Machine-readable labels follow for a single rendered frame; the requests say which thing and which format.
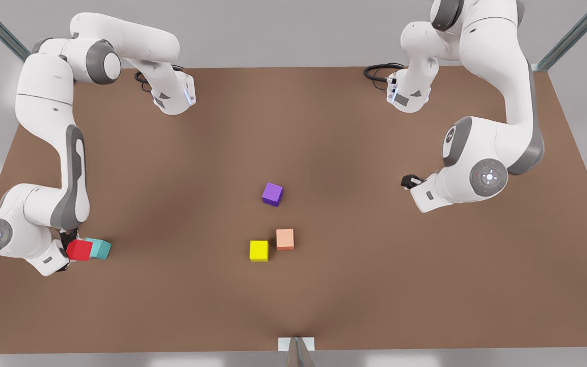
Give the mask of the red wooden cube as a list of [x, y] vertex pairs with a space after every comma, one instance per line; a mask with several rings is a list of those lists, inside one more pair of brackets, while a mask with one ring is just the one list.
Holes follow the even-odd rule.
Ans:
[[91, 258], [93, 242], [82, 239], [72, 240], [65, 249], [70, 260], [87, 261]]

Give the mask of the teal wooden cube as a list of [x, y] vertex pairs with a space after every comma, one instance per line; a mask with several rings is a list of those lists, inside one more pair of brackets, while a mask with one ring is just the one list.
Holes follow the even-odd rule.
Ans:
[[91, 259], [106, 260], [111, 249], [111, 244], [100, 239], [85, 239], [91, 242], [92, 248], [89, 257]]

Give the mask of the peach wooden cube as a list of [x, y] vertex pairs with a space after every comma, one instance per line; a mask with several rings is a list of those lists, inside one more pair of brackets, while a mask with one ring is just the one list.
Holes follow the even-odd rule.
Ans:
[[278, 251], [295, 249], [293, 228], [278, 228], [276, 230], [276, 248]]

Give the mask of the purple wooden cube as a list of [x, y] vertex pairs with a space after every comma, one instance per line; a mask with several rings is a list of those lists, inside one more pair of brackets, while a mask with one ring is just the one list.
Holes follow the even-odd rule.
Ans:
[[283, 195], [283, 187], [268, 182], [262, 194], [262, 201], [270, 206], [278, 207]]

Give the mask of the yellow wooden cube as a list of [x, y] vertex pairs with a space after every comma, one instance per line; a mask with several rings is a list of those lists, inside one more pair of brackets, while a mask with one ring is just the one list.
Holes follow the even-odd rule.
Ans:
[[270, 257], [270, 245], [267, 240], [251, 240], [249, 260], [252, 262], [268, 262]]

